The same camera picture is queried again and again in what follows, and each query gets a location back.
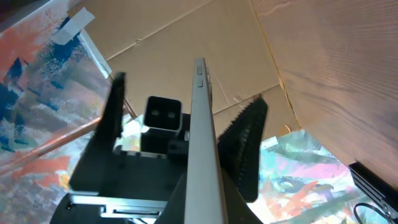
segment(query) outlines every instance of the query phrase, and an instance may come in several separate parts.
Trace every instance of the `wood grain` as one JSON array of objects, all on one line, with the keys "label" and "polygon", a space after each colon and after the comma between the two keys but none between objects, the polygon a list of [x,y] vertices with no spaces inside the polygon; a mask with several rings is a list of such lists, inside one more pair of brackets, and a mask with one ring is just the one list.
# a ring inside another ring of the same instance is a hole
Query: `wood grain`
[{"label": "wood grain", "polygon": [[398,188],[398,1],[252,3],[301,127]]}]

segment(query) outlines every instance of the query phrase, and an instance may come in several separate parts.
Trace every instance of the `abstract painted canvas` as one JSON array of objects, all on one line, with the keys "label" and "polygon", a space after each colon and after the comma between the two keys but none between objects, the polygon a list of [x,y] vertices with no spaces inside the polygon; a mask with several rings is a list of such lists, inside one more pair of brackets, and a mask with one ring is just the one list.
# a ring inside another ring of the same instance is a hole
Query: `abstract painted canvas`
[{"label": "abstract painted canvas", "polygon": [[99,118],[109,80],[52,0],[0,34],[0,223],[48,223],[89,136],[44,155],[37,147]]},{"label": "abstract painted canvas", "polygon": [[50,2],[0,35],[0,165],[101,113],[109,81],[79,34],[65,45],[51,40],[66,10]]},{"label": "abstract painted canvas", "polygon": [[[376,206],[353,182],[349,169],[304,130],[261,144],[259,196],[250,204],[264,223],[357,223],[353,207]],[[363,223],[387,221],[358,208]]]}]

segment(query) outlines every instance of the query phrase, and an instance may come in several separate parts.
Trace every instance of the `cardboard wall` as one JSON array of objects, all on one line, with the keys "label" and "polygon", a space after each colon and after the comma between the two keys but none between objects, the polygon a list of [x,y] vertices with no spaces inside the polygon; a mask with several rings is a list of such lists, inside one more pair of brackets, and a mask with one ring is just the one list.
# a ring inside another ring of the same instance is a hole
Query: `cardboard wall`
[{"label": "cardboard wall", "polygon": [[299,128],[250,1],[87,0],[70,14],[82,7],[96,17],[86,30],[112,70],[127,72],[136,114],[151,95],[180,100],[189,113],[193,59],[205,57],[217,134],[260,93],[269,104],[265,138]]}]

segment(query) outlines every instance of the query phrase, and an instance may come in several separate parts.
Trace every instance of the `black cable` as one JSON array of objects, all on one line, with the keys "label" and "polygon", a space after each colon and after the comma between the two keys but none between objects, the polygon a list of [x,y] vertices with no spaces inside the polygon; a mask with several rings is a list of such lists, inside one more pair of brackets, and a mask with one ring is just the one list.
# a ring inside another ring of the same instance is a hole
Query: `black cable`
[{"label": "black cable", "polygon": [[387,215],[383,214],[380,211],[380,209],[376,208],[375,206],[372,206],[372,205],[370,205],[368,203],[357,203],[354,206],[353,211],[354,211],[355,218],[357,219],[359,224],[363,224],[362,220],[359,218],[358,213],[356,212],[356,207],[359,207],[359,206],[364,206],[364,207],[370,208],[371,210],[374,210],[375,212],[377,212],[381,217],[385,218],[387,220],[387,222],[389,221],[389,217]]}]

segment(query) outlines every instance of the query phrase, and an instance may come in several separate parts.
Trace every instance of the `white tape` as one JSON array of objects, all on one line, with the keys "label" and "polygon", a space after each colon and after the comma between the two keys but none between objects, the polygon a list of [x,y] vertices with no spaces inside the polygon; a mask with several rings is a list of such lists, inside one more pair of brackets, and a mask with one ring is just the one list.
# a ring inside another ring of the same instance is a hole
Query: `white tape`
[{"label": "white tape", "polygon": [[53,37],[56,44],[65,45],[69,40],[76,36],[89,22],[94,19],[94,15],[84,7],[73,16]]}]

